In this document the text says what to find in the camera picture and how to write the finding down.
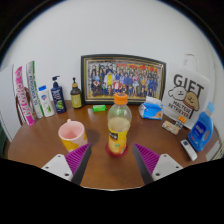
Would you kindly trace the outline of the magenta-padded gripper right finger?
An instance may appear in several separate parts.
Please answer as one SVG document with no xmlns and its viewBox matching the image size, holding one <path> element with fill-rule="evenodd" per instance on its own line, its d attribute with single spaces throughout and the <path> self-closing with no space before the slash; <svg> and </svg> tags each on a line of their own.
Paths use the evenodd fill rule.
<svg viewBox="0 0 224 224">
<path fill-rule="evenodd" d="M 133 154 L 145 185 L 182 169 L 168 154 L 159 155 L 137 143 L 133 144 Z"/>
</svg>

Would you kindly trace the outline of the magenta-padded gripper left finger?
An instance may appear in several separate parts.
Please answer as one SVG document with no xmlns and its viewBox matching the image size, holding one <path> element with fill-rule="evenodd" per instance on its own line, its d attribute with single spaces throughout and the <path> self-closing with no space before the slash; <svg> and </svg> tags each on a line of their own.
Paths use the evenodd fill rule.
<svg viewBox="0 0 224 224">
<path fill-rule="evenodd" d="M 86 144 L 66 155 L 57 154 L 42 169 L 80 185 L 90 155 L 91 145 Z"/>
</svg>

